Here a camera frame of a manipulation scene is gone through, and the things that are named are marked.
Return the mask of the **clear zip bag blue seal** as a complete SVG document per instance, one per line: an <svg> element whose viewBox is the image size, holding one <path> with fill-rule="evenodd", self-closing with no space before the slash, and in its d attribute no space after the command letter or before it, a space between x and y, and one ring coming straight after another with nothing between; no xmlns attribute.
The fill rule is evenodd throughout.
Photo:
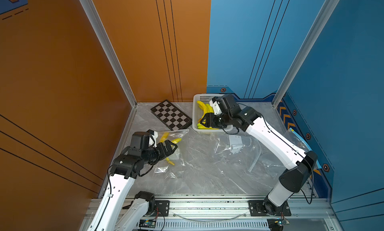
<svg viewBox="0 0 384 231"><path fill-rule="evenodd" d="M305 152L309 152L312 150L312 148L309 146L309 144L297 132L295 132L292 128L289 128L286 131L286 133L284 134L284 137L287 138L295 146L304 150Z"/></svg>

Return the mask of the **yellow green banana bunch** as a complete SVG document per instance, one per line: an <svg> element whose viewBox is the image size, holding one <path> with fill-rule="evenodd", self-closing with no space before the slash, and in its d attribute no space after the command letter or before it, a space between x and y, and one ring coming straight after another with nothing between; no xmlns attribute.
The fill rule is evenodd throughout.
<svg viewBox="0 0 384 231"><path fill-rule="evenodd" d="M218 130L218 126L215 123L215 120L211 116L202 117L197 124L198 129L201 130Z"/></svg>

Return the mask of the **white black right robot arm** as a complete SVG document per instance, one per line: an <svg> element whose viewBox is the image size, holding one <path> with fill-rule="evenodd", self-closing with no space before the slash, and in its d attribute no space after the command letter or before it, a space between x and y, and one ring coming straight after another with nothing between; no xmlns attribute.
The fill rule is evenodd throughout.
<svg viewBox="0 0 384 231"><path fill-rule="evenodd" d="M262 202L265 215L281 215L289 198L301 192L307 182L314 185L317 154L292 143L273 128L262 113L250 106L241 107L232 95L214 97L200 107L204 111L199 121L201 126L220 130L232 126L256 139L285 168Z"/></svg>

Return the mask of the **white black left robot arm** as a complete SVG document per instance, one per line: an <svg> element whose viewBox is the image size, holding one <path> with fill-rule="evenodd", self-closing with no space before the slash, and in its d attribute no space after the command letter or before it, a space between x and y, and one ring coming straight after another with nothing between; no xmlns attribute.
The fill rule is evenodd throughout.
<svg viewBox="0 0 384 231"><path fill-rule="evenodd" d="M108 169L108 183L102 201L90 223L89 231L132 231L144 216L155 211L155 195L139 192L128 211L120 216L125 199L145 165L154 167L173 155L178 145L170 140L157 142L158 133L152 130L135 132L131 143L114 159Z"/></svg>

